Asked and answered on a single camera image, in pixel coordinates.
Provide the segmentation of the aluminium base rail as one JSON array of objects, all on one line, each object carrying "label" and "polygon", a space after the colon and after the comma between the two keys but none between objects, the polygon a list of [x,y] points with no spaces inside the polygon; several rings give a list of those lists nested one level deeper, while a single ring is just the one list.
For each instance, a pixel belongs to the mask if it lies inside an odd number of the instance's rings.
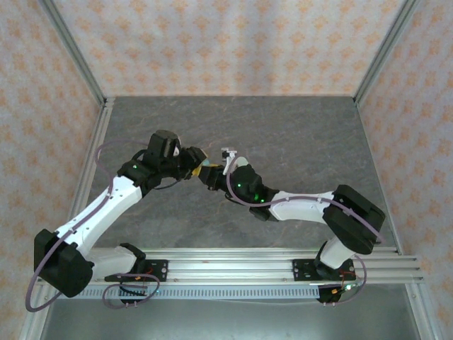
[{"label": "aluminium base rail", "polygon": [[[292,262],[313,259],[315,249],[291,248],[175,248],[144,249],[150,259],[169,264],[167,283],[188,284],[277,284],[294,282]],[[398,254],[395,248],[377,247],[370,255],[353,261],[356,273],[367,274],[370,284],[419,283],[425,280],[418,258]]]}]

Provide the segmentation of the aluminium frame corner post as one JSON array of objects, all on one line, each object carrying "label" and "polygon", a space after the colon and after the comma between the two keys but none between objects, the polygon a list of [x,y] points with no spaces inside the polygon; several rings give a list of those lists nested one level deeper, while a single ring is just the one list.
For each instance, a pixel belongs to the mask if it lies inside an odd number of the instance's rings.
[{"label": "aluminium frame corner post", "polygon": [[353,96],[353,101],[357,108],[365,102],[373,83],[377,80],[380,71],[396,46],[398,39],[406,29],[406,26],[410,23],[415,10],[421,1],[422,0],[403,0],[395,19],[387,30],[384,39],[379,45],[372,62],[367,68],[367,71]]},{"label": "aluminium frame corner post", "polygon": [[95,98],[96,102],[100,106],[104,106],[107,99],[103,94],[101,87],[99,86],[93,72],[91,71],[86,58],[83,56],[74,36],[72,35],[65,19],[60,13],[55,0],[38,0],[42,9],[49,18],[51,24],[54,26],[59,39],[65,46],[69,56],[72,58],[76,68],[78,69],[83,80],[86,82],[89,91]]}]

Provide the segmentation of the aluminium table edge rail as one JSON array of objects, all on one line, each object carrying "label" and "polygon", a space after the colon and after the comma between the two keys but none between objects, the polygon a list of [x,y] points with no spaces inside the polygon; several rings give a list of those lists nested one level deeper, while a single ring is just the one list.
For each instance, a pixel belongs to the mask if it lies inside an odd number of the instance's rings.
[{"label": "aluminium table edge rail", "polygon": [[[357,113],[359,115],[360,121],[362,123],[362,127],[364,130],[365,137],[367,139],[367,144],[370,150],[370,153],[372,155],[372,160],[373,160],[373,165],[377,174],[378,182],[379,182],[379,190],[382,195],[382,198],[384,200],[384,206],[385,206],[385,212],[387,213],[387,220],[389,221],[389,230],[391,231],[391,239],[396,247],[396,252],[398,254],[398,257],[402,257],[404,255],[404,250],[403,250],[403,245],[400,236],[398,235],[398,232],[395,228],[394,224],[394,219],[391,214],[391,209],[389,207],[389,202],[387,200],[384,187],[382,184],[382,178],[380,176],[378,167],[377,167],[377,156],[374,154],[372,151],[372,143],[371,139],[369,136],[369,133],[367,131],[367,128],[365,127],[365,121],[361,116],[360,113],[360,108],[358,103],[354,102],[355,107],[357,109]],[[406,304],[407,307],[406,309],[410,312],[411,317],[413,319],[413,326],[412,328],[414,329],[417,337],[413,337],[412,339],[410,337],[403,337],[403,340],[435,340],[432,337],[432,327],[430,325],[430,320],[428,318],[428,314],[425,309],[425,303],[424,303],[424,297],[423,297],[423,291],[420,289],[420,285],[423,285],[424,282],[424,277],[419,278],[417,280],[412,280],[409,283],[404,284],[404,293],[406,296]]]},{"label": "aluminium table edge rail", "polygon": [[[101,107],[98,118],[96,119],[79,182],[71,202],[68,218],[77,215],[87,205],[91,185],[96,172],[96,164],[94,162],[95,151],[104,141],[115,99],[116,97],[109,97],[106,99],[106,102]],[[31,304],[41,305],[53,298],[56,293],[57,291],[51,285],[47,284],[45,281],[38,280],[31,294]],[[49,310],[50,309],[47,307],[39,312],[28,312],[18,340],[40,340]]]}]

